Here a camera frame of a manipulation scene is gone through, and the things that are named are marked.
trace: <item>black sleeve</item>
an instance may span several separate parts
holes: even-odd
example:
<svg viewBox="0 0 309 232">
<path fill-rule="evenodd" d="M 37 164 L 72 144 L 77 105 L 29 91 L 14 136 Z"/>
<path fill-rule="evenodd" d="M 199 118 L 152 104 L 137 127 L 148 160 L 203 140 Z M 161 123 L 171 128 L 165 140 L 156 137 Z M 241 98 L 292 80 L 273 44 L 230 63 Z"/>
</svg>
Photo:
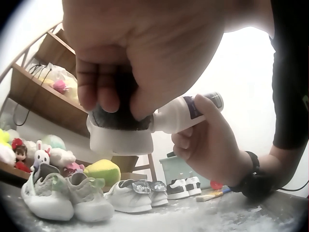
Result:
<svg viewBox="0 0 309 232">
<path fill-rule="evenodd" d="M 274 64 L 272 84 L 276 112 L 273 144 L 281 149 L 299 148 L 308 141 L 308 95 L 295 90 L 288 75 L 296 73 L 289 66 L 278 66 Z"/>
<path fill-rule="evenodd" d="M 273 144 L 294 149 L 308 141 L 308 1 L 272 0 L 275 36 Z"/>
</svg>

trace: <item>shoe sole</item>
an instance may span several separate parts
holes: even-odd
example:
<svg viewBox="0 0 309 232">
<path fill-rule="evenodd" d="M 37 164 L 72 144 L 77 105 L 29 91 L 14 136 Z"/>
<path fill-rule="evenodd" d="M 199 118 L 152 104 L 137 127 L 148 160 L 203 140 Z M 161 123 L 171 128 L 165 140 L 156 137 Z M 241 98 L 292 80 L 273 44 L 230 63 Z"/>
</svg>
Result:
<svg viewBox="0 0 309 232">
<path fill-rule="evenodd" d="M 152 207 L 158 207 L 158 206 L 162 206 L 162 205 L 165 205 L 165 204 L 168 204 L 167 199 L 164 199 L 164 200 L 161 200 L 161 201 L 158 201 L 158 202 L 153 202 L 153 203 L 151 203 L 151 206 Z"/>
<path fill-rule="evenodd" d="M 188 192 L 190 196 L 195 196 L 195 195 L 201 194 L 202 190 L 200 188 L 196 188 L 196 189 L 189 190 Z"/>
<path fill-rule="evenodd" d="M 74 205 L 74 215 L 84 222 L 106 221 L 113 217 L 114 207 L 107 201 L 90 201 Z"/>
<path fill-rule="evenodd" d="M 185 191 L 185 192 L 179 192 L 179 193 L 174 193 L 174 194 L 169 194 L 167 195 L 167 199 L 168 200 L 176 200 L 176 199 L 182 199 L 182 198 L 186 198 L 189 197 L 189 192 Z"/>
<path fill-rule="evenodd" d="M 61 198 L 54 192 L 50 196 L 29 196 L 25 194 L 25 188 L 26 184 L 22 187 L 21 196 L 37 217 L 56 221 L 69 221 L 73 217 L 74 209 L 68 199 Z"/>
<path fill-rule="evenodd" d="M 116 211 L 124 213 L 142 213 L 152 209 L 151 205 L 143 205 L 138 207 L 124 207 L 124 206 L 115 206 Z"/>
</svg>

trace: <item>floor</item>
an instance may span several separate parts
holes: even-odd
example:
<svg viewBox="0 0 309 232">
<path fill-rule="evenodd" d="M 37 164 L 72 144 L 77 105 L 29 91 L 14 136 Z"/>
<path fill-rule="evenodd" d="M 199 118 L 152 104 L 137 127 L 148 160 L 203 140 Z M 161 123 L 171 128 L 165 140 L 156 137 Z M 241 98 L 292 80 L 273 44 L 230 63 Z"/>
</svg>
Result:
<svg viewBox="0 0 309 232">
<path fill-rule="evenodd" d="M 241 193 L 196 202 L 194 197 L 173 200 L 144 214 L 116 212 L 108 222 L 82 223 L 46 221 L 35 217 L 20 197 L 20 189 L 0 182 L 4 206 L 21 231 L 31 232 L 287 232 L 294 231 L 308 199 L 280 192 L 264 202 L 249 202 Z"/>
</svg>

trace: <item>green plush toy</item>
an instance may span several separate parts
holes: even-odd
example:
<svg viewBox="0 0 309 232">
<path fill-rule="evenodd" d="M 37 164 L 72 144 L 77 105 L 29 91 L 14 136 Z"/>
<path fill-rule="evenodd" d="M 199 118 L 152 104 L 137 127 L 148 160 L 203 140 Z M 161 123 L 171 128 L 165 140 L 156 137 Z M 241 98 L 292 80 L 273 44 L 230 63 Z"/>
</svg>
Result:
<svg viewBox="0 0 309 232">
<path fill-rule="evenodd" d="M 41 139 L 41 141 L 43 144 L 50 145 L 52 148 L 61 148 L 66 150 L 63 140 L 56 135 L 46 135 Z"/>
<path fill-rule="evenodd" d="M 87 166 L 84 173 L 88 177 L 105 179 L 105 186 L 111 187 L 120 181 L 120 168 L 110 160 L 99 160 Z"/>
<path fill-rule="evenodd" d="M 10 140 L 10 134 L 0 129 L 0 144 L 12 149 L 11 145 L 8 143 L 9 140 Z"/>
</svg>

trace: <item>black wristband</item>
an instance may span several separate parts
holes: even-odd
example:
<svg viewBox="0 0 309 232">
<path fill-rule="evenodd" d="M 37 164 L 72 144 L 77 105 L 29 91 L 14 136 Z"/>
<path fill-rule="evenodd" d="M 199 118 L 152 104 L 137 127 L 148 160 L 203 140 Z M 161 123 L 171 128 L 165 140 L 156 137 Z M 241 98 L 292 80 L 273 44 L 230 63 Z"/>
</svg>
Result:
<svg viewBox="0 0 309 232">
<path fill-rule="evenodd" d="M 263 198 L 273 188 L 273 178 L 260 171 L 257 155 L 246 151 L 253 163 L 253 169 L 243 178 L 239 185 L 229 187 L 233 192 L 242 192 L 248 198 Z"/>
<path fill-rule="evenodd" d="M 253 152 L 249 152 L 249 151 L 245 151 L 245 152 L 249 154 L 252 160 L 253 169 L 243 178 L 243 180 L 237 186 L 229 187 L 233 192 L 241 192 L 248 178 L 250 178 L 253 174 L 260 172 L 260 162 L 259 162 L 259 159 L 257 158 L 257 155 L 254 154 Z"/>
</svg>

